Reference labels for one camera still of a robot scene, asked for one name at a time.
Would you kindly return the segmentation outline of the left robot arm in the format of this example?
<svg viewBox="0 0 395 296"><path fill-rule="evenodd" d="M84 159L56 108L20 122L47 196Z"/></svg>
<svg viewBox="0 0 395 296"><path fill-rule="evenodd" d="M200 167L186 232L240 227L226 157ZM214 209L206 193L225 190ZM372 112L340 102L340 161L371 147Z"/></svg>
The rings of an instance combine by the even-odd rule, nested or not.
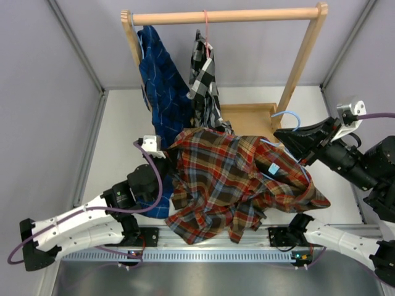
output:
<svg viewBox="0 0 395 296"><path fill-rule="evenodd" d="M152 162L94 199L47 220L20 222L26 271L48 267L62 257L99 245L132 246L141 234L135 214L164 220L170 213L170 162L163 151L147 151Z"/></svg>

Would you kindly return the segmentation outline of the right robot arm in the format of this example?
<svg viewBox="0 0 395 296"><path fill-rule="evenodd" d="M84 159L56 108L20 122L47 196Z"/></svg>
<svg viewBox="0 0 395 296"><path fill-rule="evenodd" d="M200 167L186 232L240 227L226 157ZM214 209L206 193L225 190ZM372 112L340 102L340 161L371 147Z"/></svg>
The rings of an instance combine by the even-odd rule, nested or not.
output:
<svg viewBox="0 0 395 296"><path fill-rule="evenodd" d="M386 136L366 152L355 131L359 122L346 125L339 118L310 126L281 128L274 132L287 152L303 168L315 163L334 188L335 207L319 217L298 213L286 226L269 230L276 247L321 246L345 255L367 268L381 282L394 286L394 239L374 239L351 231L365 223L365 205L387 228L394 226L394 136Z"/></svg>

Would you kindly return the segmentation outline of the red brown plaid shirt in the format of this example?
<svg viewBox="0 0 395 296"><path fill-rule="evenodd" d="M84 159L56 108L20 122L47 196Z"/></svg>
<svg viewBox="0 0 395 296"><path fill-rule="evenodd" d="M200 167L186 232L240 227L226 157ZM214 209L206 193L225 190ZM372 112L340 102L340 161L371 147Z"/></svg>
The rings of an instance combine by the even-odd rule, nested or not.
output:
<svg viewBox="0 0 395 296"><path fill-rule="evenodd" d="M165 222L189 245L224 230L238 243L245 230L260 227L269 208L301 213L330 206L311 175L260 136L185 129L165 156L175 208Z"/></svg>

